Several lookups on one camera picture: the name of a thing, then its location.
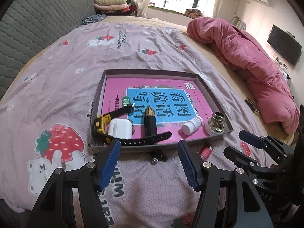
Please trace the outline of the red lighter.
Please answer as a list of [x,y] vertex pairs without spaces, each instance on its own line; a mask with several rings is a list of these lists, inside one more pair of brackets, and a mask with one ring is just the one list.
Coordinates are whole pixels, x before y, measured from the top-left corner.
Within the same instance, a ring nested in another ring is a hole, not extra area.
[[213,147],[211,145],[206,145],[199,151],[200,157],[203,162],[206,162],[208,157],[211,155],[213,151]]

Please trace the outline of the black key fob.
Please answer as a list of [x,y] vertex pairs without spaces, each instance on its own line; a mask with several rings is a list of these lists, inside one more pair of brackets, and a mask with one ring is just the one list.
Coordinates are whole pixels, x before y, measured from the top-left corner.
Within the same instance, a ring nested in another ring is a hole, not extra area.
[[166,155],[160,149],[151,151],[149,153],[149,155],[151,156],[151,163],[152,164],[156,164],[158,162],[166,162],[167,161]]

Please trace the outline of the white pill bottle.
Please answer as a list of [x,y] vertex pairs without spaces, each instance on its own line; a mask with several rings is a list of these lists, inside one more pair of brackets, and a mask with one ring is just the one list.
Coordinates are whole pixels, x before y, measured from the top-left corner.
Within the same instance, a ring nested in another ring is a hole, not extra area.
[[185,135],[189,136],[195,131],[197,131],[202,125],[203,119],[199,115],[196,115],[187,122],[185,122],[182,125],[181,130]]

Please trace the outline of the yellow black wrist watch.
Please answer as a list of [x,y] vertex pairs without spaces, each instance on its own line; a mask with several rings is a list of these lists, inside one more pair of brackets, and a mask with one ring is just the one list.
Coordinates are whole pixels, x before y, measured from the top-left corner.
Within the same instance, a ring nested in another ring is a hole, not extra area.
[[121,118],[123,115],[131,115],[135,111],[135,104],[127,104],[113,112],[99,115],[92,125],[92,135],[96,141],[110,144],[118,140],[122,146],[148,146],[169,139],[170,131],[158,133],[156,117],[153,109],[147,107],[144,113],[144,137],[133,139],[133,124],[130,120]]

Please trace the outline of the black gold lipstick tube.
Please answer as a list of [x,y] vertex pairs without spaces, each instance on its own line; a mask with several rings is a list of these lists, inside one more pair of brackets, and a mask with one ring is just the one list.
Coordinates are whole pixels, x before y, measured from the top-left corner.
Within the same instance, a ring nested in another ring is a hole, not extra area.
[[145,136],[153,136],[157,134],[157,124],[154,110],[148,106],[144,114]]

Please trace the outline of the black mattress brand label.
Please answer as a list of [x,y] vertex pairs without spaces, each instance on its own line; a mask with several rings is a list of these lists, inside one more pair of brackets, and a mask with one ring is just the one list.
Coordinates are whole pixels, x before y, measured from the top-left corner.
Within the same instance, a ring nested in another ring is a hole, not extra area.
[[253,102],[248,98],[246,97],[245,98],[245,103],[250,107],[250,109],[253,111],[253,113],[256,115],[256,116],[259,116],[259,110],[257,109],[257,107],[253,104]]

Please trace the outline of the white earbuds case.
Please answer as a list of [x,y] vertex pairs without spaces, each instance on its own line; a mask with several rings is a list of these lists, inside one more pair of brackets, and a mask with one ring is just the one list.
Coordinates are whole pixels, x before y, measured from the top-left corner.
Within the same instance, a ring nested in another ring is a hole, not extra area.
[[108,135],[118,139],[132,139],[132,122],[122,118],[112,119],[109,123]]

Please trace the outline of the pink rolled quilt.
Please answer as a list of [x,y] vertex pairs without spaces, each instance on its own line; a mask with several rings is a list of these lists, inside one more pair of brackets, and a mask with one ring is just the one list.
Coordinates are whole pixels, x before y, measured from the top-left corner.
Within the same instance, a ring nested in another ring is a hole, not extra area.
[[282,73],[258,41],[225,19],[200,17],[189,22],[187,34],[209,45],[221,63],[246,83],[265,124],[281,123],[296,132],[300,111]]

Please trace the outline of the grey cardboard box tray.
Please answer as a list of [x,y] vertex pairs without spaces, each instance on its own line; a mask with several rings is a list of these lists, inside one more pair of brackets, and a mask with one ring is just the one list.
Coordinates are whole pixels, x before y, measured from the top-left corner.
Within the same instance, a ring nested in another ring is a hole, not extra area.
[[144,114],[147,107],[155,112],[157,132],[171,132],[171,137],[155,145],[135,146],[123,144],[124,151],[151,151],[156,147],[175,149],[181,139],[189,144],[223,139],[233,131],[229,118],[225,118],[224,130],[220,134],[209,135],[203,126],[191,135],[185,135],[181,127],[196,115],[207,123],[217,112],[224,113],[218,99],[213,94],[209,81],[201,74],[175,72],[169,70],[117,69],[105,70],[97,86],[91,109],[91,118],[118,110],[133,104],[132,114],[124,114],[133,125],[133,139],[142,139]]

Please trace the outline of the pink and blue book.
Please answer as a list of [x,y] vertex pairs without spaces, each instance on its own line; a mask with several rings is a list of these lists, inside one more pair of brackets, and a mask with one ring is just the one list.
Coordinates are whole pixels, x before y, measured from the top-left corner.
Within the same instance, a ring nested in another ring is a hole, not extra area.
[[194,116],[199,115],[203,121],[207,121],[213,113],[193,80],[118,77],[106,80],[100,114],[133,103],[135,111],[131,115],[123,115],[123,118],[132,121],[134,139],[145,136],[143,118],[148,106],[155,112],[158,133],[172,133],[166,143],[207,137],[203,128],[189,136],[181,130],[182,125]]

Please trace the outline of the pink strawberry print bedsheet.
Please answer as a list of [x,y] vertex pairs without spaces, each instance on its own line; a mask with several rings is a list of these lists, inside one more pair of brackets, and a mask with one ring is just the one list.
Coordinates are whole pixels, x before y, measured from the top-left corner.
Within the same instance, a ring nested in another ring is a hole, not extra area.
[[[175,28],[94,23],[59,39],[22,69],[1,100],[1,204],[22,215],[65,159],[91,161],[90,112],[101,75],[109,69],[173,70],[210,82],[233,131],[213,143],[210,161],[233,170],[223,151],[240,149],[239,132],[263,132],[244,101],[206,57]],[[193,213],[199,198],[176,151],[151,164],[146,153],[120,157],[100,194],[111,227],[171,227]]]

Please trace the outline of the dark patterned cloth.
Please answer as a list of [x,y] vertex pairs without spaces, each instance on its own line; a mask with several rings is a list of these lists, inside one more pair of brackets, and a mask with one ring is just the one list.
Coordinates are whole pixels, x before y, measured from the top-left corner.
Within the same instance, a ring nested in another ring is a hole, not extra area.
[[81,25],[87,25],[87,24],[92,24],[92,23],[97,23],[101,22],[104,20],[106,16],[104,14],[93,14],[89,15],[87,17],[84,17],[81,21]]

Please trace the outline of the stack of folded clothes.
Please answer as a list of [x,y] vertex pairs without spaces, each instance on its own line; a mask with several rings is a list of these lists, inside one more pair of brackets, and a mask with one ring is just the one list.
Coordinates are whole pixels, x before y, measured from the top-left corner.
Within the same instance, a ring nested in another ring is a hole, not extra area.
[[133,0],[94,0],[96,14],[112,16],[138,15],[137,5]]

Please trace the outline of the grey quilted headboard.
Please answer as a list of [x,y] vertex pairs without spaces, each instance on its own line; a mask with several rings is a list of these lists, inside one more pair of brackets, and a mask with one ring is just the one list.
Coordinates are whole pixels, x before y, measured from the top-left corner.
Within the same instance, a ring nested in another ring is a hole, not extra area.
[[1,95],[31,58],[94,12],[93,0],[14,0],[1,19]]

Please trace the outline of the wall mounted television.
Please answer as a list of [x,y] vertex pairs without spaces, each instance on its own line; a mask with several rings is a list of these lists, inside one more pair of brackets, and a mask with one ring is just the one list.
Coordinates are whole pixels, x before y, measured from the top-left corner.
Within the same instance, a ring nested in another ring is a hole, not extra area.
[[267,43],[292,65],[298,62],[302,46],[293,35],[273,25]]

